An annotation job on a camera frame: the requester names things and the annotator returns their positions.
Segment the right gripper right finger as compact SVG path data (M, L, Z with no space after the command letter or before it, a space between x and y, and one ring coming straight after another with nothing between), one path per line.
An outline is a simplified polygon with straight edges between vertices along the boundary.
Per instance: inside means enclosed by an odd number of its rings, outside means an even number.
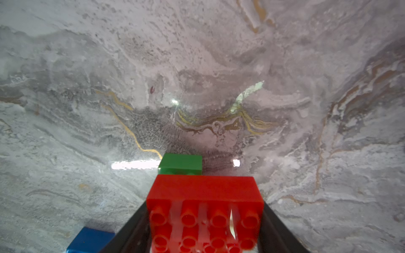
M309 253L267 203L264 203L257 247L259 253Z

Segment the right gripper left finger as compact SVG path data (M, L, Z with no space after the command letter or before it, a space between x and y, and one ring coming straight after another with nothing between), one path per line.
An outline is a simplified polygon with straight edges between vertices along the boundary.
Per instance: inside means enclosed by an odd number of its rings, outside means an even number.
M149 253L150 224L144 202L100 253Z

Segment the blue lego brick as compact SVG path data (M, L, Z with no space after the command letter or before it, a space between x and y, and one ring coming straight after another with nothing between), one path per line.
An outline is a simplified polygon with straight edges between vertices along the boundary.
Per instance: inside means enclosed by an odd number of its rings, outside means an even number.
M66 253L99 253L115 233L84 227L69 244Z

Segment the red lego brick front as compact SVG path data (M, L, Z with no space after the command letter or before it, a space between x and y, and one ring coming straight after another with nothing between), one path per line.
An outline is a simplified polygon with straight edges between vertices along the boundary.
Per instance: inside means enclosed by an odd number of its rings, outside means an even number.
M264 200L253 177L158 175L146 200L153 253L245 253Z

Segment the green small lego brick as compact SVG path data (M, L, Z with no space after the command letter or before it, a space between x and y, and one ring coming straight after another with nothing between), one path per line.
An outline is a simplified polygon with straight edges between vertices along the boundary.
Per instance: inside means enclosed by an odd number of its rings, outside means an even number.
M166 153L158 166L159 175L201 176L202 172L202 156L199 155Z

